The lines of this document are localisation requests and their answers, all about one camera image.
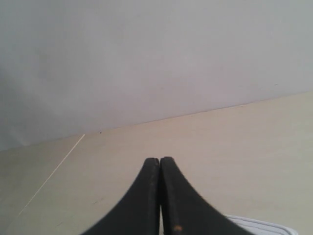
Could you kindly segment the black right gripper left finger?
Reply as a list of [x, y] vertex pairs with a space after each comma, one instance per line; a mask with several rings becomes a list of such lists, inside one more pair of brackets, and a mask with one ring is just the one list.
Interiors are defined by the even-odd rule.
[[145, 159], [143, 166], [120, 201], [85, 235], [157, 235], [159, 160]]

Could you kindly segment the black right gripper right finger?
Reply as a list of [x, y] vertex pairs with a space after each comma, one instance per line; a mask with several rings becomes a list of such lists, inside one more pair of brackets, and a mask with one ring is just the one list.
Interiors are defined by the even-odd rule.
[[174, 158], [160, 160], [160, 204], [166, 235], [250, 235], [207, 203]]

